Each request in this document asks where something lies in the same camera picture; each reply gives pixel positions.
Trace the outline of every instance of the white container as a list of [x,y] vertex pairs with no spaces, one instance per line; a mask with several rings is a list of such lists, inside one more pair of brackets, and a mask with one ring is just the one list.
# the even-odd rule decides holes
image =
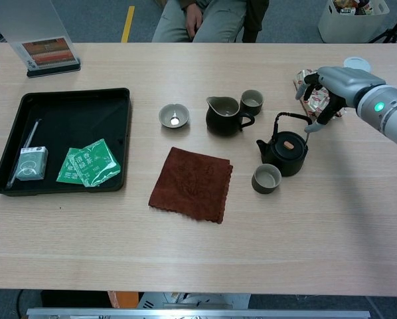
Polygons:
[[341,15],[328,0],[318,29],[325,43],[367,43],[390,12],[384,0],[372,0],[373,15]]

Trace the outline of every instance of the brown towel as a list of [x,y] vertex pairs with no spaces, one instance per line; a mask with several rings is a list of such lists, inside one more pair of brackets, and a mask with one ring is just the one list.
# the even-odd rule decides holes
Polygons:
[[148,205],[221,224],[231,172],[227,159],[172,148]]

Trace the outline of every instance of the yellow floor marking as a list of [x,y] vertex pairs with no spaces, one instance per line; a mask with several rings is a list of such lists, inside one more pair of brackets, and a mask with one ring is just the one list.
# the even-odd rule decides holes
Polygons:
[[125,27],[123,28],[123,34],[121,35],[120,42],[122,42],[122,43],[126,43],[129,38],[129,32],[131,30],[131,24],[132,24],[132,18],[133,18],[134,11],[135,11],[135,6],[130,5],[127,10],[127,16],[126,16]]

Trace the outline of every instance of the green light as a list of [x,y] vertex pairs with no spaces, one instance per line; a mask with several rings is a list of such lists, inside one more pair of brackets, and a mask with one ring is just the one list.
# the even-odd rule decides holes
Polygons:
[[376,112],[379,112],[379,111],[381,111],[381,110],[383,110],[383,109],[384,109],[384,103],[383,103],[383,102],[377,103],[376,106],[374,107],[374,110],[375,110]]

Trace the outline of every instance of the wooden table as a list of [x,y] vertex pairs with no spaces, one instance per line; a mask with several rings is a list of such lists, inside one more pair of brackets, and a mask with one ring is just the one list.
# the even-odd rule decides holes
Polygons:
[[[82,70],[28,79],[0,44],[0,158],[28,92],[127,87],[133,116],[125,187],[114,193],[0,195],[0,288],[397,296],[397,146],[349,110],[309,140],[303,169],[272,195],[251,187],[280,111],[302,112],[302,68],[363,56],[397,86],[397,45],[76,45]],[[233,138],[206,130],[207,96],[263,92],[256,124]],[[186,105],[166,130],[159,109]],[[280,128],[304,123],[283,118]],[[234,166],[221,225],[147,203],[172,146]]]

